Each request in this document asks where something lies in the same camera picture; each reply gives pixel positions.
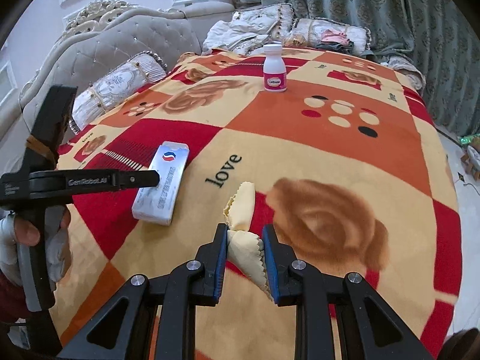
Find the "white tile floor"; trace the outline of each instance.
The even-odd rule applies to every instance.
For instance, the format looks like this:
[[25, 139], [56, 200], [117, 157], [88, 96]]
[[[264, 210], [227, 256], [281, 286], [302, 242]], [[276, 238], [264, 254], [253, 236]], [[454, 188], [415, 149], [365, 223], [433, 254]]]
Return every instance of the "white tile floor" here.
[[[460, 295], [448, 331], [448, 335], [451, 335], [463, 329], [480, 328], [480, 180], [475, 181], [465, 173], [460, 161], [463, 150], [441, 134], [439, 136], [448, 154], [462, 228], [463, 274]], [[465, 182], [458, 178], [458, 173], [464, 175]]]

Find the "hand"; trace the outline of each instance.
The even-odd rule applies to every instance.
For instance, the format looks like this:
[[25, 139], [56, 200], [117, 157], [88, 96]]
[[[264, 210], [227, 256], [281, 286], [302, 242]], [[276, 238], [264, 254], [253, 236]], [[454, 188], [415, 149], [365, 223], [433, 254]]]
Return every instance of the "hand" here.
[[[46, 210], [45, 216], [52, 215], [58, 207]], [[68, 226], [71, 216], [64, 207], [63, 218], [57, 230], [46, 232], [45, 252], [47, 271], [50, 280], [57, 283], [65, 276], [71, 265]], [[0, 221], [0, 270], [15, 285], [21, 286], [22, 279], [18, 267], [17, 243], [35, 246], [40, 240], [40, 232], [30, 222], [10, 214]]]

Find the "bottle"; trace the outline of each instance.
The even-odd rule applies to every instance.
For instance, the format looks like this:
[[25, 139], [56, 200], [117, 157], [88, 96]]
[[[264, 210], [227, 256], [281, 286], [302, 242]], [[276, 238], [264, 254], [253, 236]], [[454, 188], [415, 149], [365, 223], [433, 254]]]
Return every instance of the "bottle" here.
[[283, 92], [287, 89], [287, 69], [282, 59], [281, 44], [263, 46], [266, 55], [263, 62], [263, 85], [269, 92]]

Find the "wall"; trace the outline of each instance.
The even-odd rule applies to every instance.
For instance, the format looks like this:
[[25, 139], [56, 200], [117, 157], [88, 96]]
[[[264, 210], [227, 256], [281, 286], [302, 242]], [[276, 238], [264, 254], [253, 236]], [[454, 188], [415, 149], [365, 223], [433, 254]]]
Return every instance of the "wall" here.
[[[59, 0], [34, 0], [25, 10], [9, 35], [8, 45], [0, 51], [0, 67], [10, 59], [18, 86], [8, 101], [18, 98], [22, 86], [32, 79], [35, 70], [41, 67], [54, 42], [64, 30], [63, 18], [80, 10], [90, 1], [94, 0], [68, 0], [60, 5]], [[172, 6], [172, 0], [126, 1], [154, 9], [168, 9]]]

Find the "silver screw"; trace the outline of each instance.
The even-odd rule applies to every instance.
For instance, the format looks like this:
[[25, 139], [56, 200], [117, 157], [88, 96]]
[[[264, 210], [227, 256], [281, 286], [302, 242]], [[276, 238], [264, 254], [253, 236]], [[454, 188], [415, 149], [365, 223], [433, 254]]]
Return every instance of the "silver screw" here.
[[202, 265], [200, 263], [200, 261], [197, 261], [195, 259], [191, 260], [191, 261], [188, 261], [187, 263], [187, 269], [189, 271], [196, 271], [198, 268], [200, 268], [200, 265]]
[[350, 272], [347, 276], [352, 283], [360, 283], [362, 281], [362, 276], [357, 272]]
[[136, 274], [130, 279], [130, 282], [134, 286], [141, 286], [145, 282], [145, 276], [143, 276], [142, 274]]
[[304, 262], [302, 259], [296, 259], [295, 261], [292, 261], [293, 269], [298, 269], [301, 271], [302, 269], [305, 269], [306, 266], [306, 262]]

